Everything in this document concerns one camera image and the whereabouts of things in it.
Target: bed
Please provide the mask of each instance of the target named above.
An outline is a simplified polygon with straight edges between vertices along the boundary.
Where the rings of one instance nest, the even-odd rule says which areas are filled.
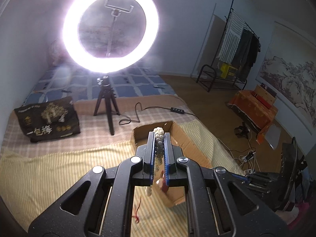
[[[72,96],[74,102],[97,99],[100,91],[97,84],[98,77],[103,77],[103,75],[71,61],[62,62],[45,72],[24,104],[52,101],[69,95]],[[171,86],[166,84],[152,68],[145,67],[142,61],[110,73],[109,78],[117,98],[175,95]]]
[[[68,72],[67,77],[61,76],[61,72]],[[99,115],[93,116],[99,91],[96,77],[97,74],[75,65],[60,64],[44,74],[25,101],[30,104],[71,95],[76,101],[79,135],[34,144],[23,135],[15,114],[9,118],[1,148],[0,196],[24,230],[27,231],[32,220],[93,166],[109,168],[133,156],[136,146],[132,132],[140,125],[175,122],[201,151],[198,156],[202,166],[206,157],[207,165],[224,166],[231,172],[243,173],[217,138],[194,115],[153,108],[139,112],[140,123],[127,125],[119,125],[122,117],[113,115],[115,135],[111,136],[103,103]],[[176,107],[190,112],[169,85],[141,64],[111,74],[111,83],[120,112],[131,118],[135,118],[137,102],[143,107]],[[147,197],[144,187],[135,189],[134,203],[138,204],[142,197],[142,205],[140,222],[132,221],[131,236],[187,235],[185,203],[167,208],[158,192],[154,189],[152,196]]]

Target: ceiling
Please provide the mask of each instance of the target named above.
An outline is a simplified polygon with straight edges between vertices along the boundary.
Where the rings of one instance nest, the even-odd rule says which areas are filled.
[[[280,17],[316,38],[315,0],[252,0],[257,9]]]

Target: black device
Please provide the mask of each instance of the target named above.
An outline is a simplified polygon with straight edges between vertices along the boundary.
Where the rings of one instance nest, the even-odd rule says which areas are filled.
[[[242,184],[273,211],[291,211],[295,202],[290,194],[294,188],[295,179],[299,176],[300,164],[296,139],[293,137],[292,143],[282,144],[281,170],[279,173],[255,172],[245,178],[239,177]]]
[[[100,93],[98,96],[97,104],[95,106],[93,115],[94,116],[97,115],[101,100],[104,98],[105,110],[106,110],[106,114],[107,114],[107,121],[109,123],[110,133],[111,133],[111,135],[114,135],[111,102],[114,105],[115,113],[117,115],[120,115],[120,112],[119,112],[119,108],[118,108],[118,105],[117,105],[116,100],[115,100],[115,95],[114,95],[113,89],[111,87],[109,77],[105,76],[103,78],[98,78],[97,83],[101,87],[101,90],[100,90]]]
[[[168,184],[185,188],[188,236],[288,236],[285,222],[244,186],[245,177],[223,167],[200,167],[171,144],[169,133],[164,145]],[[154,160],[154,132],[149,132],[135,156],[85,174],[31,223],[29,236],[130,236],[134,189],[153,183]]]
[[[238,138],[245,137],[248,139],[249,129],[245,122],[242,122],[241,126],[234,128],[234,132]]]

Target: tripod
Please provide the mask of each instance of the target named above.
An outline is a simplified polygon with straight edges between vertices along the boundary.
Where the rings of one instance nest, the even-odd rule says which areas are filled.
[[[110,80],[108,76],[97,79],[98,85],[101,87],[97,104],[94,109],[93,115],[96,116],[98,109],[100,107],[101,100],[104,98],[105,101],[105,111],[107,114],[107,121],[109,123],[110,133],[114,135],[114,127],[113,127],[113,119],[112,119],[112,109],[111,109],[111,101],[114,105],[115,112],[117,115],[120,115],[119,108],[115,100],[115,95],[113,93],[113,89],[111,88]]]

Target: cardboard box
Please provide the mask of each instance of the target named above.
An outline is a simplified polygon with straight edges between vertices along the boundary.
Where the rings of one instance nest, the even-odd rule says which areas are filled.
[[[265,89],[263,89],[259,85],[256,86],[255,93],[260,95],[270,105],[273,105],[274,102],[276,101],[275,97],[273,97],[270,93],[268,93]]]
[[[135,147],[146,144],[148,133],[156,127],[162,127],[165,132],[169,132],[171,143],[179,146],[182,149],[183,155],[196,161],[200,166],[211,168],[211,163],[207,157],[196,147],[191,139],[183,132],[181,127],[173,121],[157,122],[150,125],[136,127],[133,130],[132,141]],[[164,169],[164,164],[160,165],[159,172],[154,177],[153,191],[156,191],[164,205],[168,208],[178,205],[185,201],[184,187],[170,187],[167,193],[161,191],[155,184],[159,179],[161,171]]]
[[[269,94],[271,94],[273,97],[276,97],[277,93],[273,91],[270,87],[265,85],[264,83],[261,83],[260,85],[263,89],[265,89]]]

